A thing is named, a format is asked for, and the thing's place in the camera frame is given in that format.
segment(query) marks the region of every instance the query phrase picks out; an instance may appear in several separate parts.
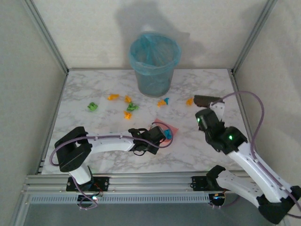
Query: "marble tabletop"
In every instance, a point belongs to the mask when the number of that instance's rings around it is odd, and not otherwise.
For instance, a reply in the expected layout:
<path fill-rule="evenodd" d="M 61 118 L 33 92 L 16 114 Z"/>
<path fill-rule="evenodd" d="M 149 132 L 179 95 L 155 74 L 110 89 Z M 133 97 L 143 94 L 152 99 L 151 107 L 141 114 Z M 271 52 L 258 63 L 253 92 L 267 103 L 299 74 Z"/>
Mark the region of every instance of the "marble tabletop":
<path fill-rule="evenodd" d="M 142 95 L 132 70 L 71 71 L 68 75 L 63 98 L 52 133 L 42 174 L 62 174 L 58 167 L 49 163 L 54 143 L 76 126 L 84 126 L 89 133 L 127 131 L 130 128 L 149 128 L 160 119 L 179 128 L 174 142 L 156 155 L 147 152 L 136 156 L 132 152 L 111 151 L 91 154 L 86 163 L 93 173 L 145 173 L 208 171 L 216 164 L 228 170 L 241 168 L 223 153 L 216 152 L 205 141 L 204 133 L 198 131 L 195 113 L 201 108 L 186 100 L 194 95 L 222 97 L 233 92 L 227 69 L 178 69 L 169 92 L 160 98 Z M 120 94 L 115 101 L 107 100 L 110 94 Z M 124 119 L 127 103 L 125 95 L 131 97 L 139 110 L 133 111 L 130 120 Z M 157 102 L 169 98 L 169 104 L 157 107 Z M 94 112 L 87 108 L 90 102 L 98 104 Z M 235 97 L 225 100 L 224 118 L 226 126 L 235 126 L 246 134 Z"/>

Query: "green crumpled paper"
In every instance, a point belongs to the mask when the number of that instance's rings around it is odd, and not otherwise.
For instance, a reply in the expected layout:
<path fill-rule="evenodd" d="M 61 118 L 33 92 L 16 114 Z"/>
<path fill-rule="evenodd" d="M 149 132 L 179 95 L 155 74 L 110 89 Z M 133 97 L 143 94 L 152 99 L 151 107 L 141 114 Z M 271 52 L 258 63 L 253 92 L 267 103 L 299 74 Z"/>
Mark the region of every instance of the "green crumpled paper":
<path fill-rule="evenodd" d="M 137 110 L 138 108 L 139 108 L 138 106 L 136 106 L 132 102 L 130 102 L 128 107 L 127 107 L 127 111 L 132 112 L 133 110 Z"/>
<path fill-rule="evenodd" d="M 98 105 L 95 104 L 94 102 L 91 102 L 89 105 L 88 105 L 88 108 L 90 109 L 90 111 L 95 111 L 97 108 L 98 108 Z"/>

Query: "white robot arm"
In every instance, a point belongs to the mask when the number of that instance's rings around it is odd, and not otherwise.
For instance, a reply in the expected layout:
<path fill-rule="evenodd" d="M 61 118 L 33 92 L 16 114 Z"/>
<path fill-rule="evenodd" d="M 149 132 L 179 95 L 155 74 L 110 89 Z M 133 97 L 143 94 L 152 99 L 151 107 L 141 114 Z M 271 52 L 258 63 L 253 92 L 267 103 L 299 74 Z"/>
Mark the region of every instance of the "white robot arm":
<path fill-rule="evenodd" d="M 159 126 L 150 130 L 129 129 L 122 133 L 89 134 L 89 136 L 84 127 L 76 127 L 55 143 L 58 150 L 53 154 L 56 152 L 60 171 L 68 172 L 78 185 L 84 185 L 93 181 L 93 175 L 84 163 L 89 154 L 108 151 L 131 151 L 138 156 L 144 155 L 145 152 L 157 154 L 160 143 L 165 139 L 164 132 Z"/>
<path fill-rule="evenodd" d="M 291 196 L 296 200 L 301 197 L 301 188 L 285 182 L 258 153 L 253 154 L 247 138 L 235 127 L 226 128 L 214 109 L 201 110 L 196 118 L 199 130 L 205 132 L 206 142 L 237 162 L 256 183 L 216 166 L 210 174 L 210 179 L 215 181 L 210 184 L 237 193 L 253 203 L 267 220 L 278 224 L 295 204 Z"/>

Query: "cable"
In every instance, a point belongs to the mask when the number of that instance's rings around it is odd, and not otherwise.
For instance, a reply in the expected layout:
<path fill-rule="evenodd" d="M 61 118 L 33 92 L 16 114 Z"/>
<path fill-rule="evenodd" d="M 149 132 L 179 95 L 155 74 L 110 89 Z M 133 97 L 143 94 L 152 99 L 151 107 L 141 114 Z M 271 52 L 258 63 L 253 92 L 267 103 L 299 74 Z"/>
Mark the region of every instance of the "cable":
<path fill-rule="evenodd" d="M 167 147 L 169 147 L 169 146 L 171 145 L 171 143 L 173 142 L 173 140 L 174 140 L 174 135 L 173 135 L 173 132 L 172 132 L 171 128 L 170 128 L 167 124 L 165 124 L 165 123 L 163 123 L 163 122 L 155 121 L 155 122 L 153 122 L 152 124 L 162 124 L 162 125 L 166 126 L 166 127 L 170 130 L 170 133 L 171 133 L 171 136 L 172 136 L 172 137 L 171 137 L 171 139 L 170 139 L 170 142 L 169 142 L 167 145 L 165 145 L 165 146 L 157 146 L 157 145 L 154 145 L 153 143 L 151 143 L 150 141 L 145 140 L 145 139 L 142 139 L 142 138 L 130 137 L 130 136 L 123 136 L 123 135 L 106 135 L 106 136 L 87 136 L 87 137 L 78 137 L 78 138 L 74 138 L 74 139 L 68 140 L 68 141 L 66 141 L 66 142 L 64 142 L 64 143 L 62 143 L 62 144 L 60 144 L 58 147 L 56 147 L 56 149 L 51 153 L 51 155 L 50 155 L 50 157 L 49 157 L 49 158 L 50 158 L 50 159 L 49 159 L 50 164 L 51 164 L 52 166 L 59 166 L 59 164 L 53 163 L 53 156 L 55 155 L 55 153 L 56 153 L 59 149 L 61 149 L 62 147 L 64 147 L 65 145 L 68 145 L 68 144 L 70 144 L 70 143 L 74 143 L 74 142 L 77 142 L 77 141 L 79 141 L 79 140 L 85 140 L 85 139 L 93 139 L 93 140 L 95 140 L 95 139 L 104 139 L 104 138 L 132 139 L 132 140 L 141 140 L 141 141 L 144 141 L 145 143 L 147 143 L 147 144 L 149 144 L 149 145 L 151 145 L 151 146 L 153 146 L 153 147 L 156 147 L 156 148 L 167 148 Z"/>
<path fill-rule="evenodd" d="M 76 182 L 76 179 L 74 177 L 72 177 L 72 180 L 77 188 L 77 190 L 84 196 L 84 198 L 79 202 L 79 208 L 80 209 L 84 209 L 84 210 L 90 210 L 90 209 L 94 209 L 98 206 L 97 202 L 95 200 L 93 200 L 91 197 L 87 196 L 82 190 L 81 188 L 79 187 L 78 183 Z M 93 202 L 95 205 L 93 206 L 89 206 L 89 207 L 82 207 L 81 204 L 83 202 L 84 199 L 89 199 L 91 202 Z"/>
<path fill-rule="evenodd" d="M 97 197 L 97 196 L 100 194 L 100 192 L 102 192 L 102 194 L 100 195 L 100 196 L 102 197 L 102 196 L 103 196 L 103 191 L 102 191 L 102 189 L 101 189 L 97 184 L 94 184 L 94 185 L 99 189 L 99 191 L 98 191 L 98 193 L 92 194 L 92 195 L 90 195 L 89 197 L 93 199 L 93 197 Z M 84 200 L 86 200 L 86 199 L 87 199 L 86 197 L 83 197 L 83 198 L 80 200 L 80 202 L 79 202 L 79 208 L 80 208 L 80 209 L 84 209 L 84 208 L 82 207 L 82 202 L 83 202 Z"/>
<path fill-rule="evenodd" d="M 228 190 L 224 190 L 223 193 L 222 193 L 222 194 L 225 195 L 225 200 L 226 200 L 226 194 L 225 194 L 226 191 L 228 191 Z M 237 195 L 236 198 L 235 198 L 235 200 L 234 200 L 233 202 L 231 202 L 231 203 L 229 203 L 229 204 L 227 204 L 227 205 L 222 205 L 222 206 L 220 206 L 220 207 L 225 208 L 225 207 L 232 206 L 233 204 L 237 203 L 239 199 L 240 199 L 240 196 Z"/>
<path fill-rule="evenodd" d="M 134 155 L 137 155 L 137 156 L 142 156 L 146 153 L 146 151 L 143 151 L 142 154 L 137 154 L 135 151 L 133 151 Z"/>
<path fill-rule="evenodd" d="M 218 102 L 221 102 L 223 101 L 224 99 L 232 96 L 232 95 L 237 95 L 237 94 L 250 94 L 252 95 L 253 97 L 255 97 L 259 104 L 260 104 L 260 107 L 261 107 L 261 117 L 260 117 L 260 120 L 259 120 L 259 123 L 257 125 L 257 128 L 255 130 L 255 132 L 253 133 L 253 136 L 252 136 L 252 140 L 251 140 L 251 155 L 252 157 L 254 158 L 254 160 L 257 160 L 257 157 L 255 155 L 255 149 L 254 149 L 254 146 L 255 146 L 255 139 L 257 137 L 257 134 L 258 134 L 258 131 L 262 125 L 262 122 L 263 122 L 263 118 L 264 118 L 264 106 L 263 106 L 263 102 L 262 100 L 256 95 L 254 94 L 253 92 L 250 92 L 250 91 L 236 91 L 236 92 L 233 92 L 233 93 L 229 93 L 227 95 L 225 95 L 224 97 L 222 97 L 221 99 L 215 101 L 212 105 L 218 103 Z M 272 180 L 280 187 L 284 187 L 262 164 L 261 162 L 257 162 L 257 164 L 259 165 L 259 167 L 266 173 L 268 174 Z M 295 199 L 295 197 L 289 192 L 287 191 L 286 189 L 284 190 L 288 196 L 291 197 L 291 199 L 294 201 L 294 203 L 296 204 L 296 206 L 298 207 L 299 211 L 301 212 L 301 206 L 300 204 L 298 203 L 298 201 Z M 298 219 L 301 219 L 301 216 L 296 216 L 296 215 L 292 215 L 292 214 L 288 214 L 289 216 L 293 217 L 293 218 L 298 218 Z"/>

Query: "trash can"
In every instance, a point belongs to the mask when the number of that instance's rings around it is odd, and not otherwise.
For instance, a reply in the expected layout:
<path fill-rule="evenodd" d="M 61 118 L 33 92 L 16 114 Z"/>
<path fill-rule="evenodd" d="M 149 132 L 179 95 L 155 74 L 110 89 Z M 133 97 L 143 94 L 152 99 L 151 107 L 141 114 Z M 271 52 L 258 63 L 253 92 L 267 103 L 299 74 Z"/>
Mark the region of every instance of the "trash can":
<path fill-rule="evenodd" d="M 140 92 L 148 97 L 166 94 L 180 58 L 181 48 L 174 40 L 159 33 L 140 35 L 129 51 Z"/>

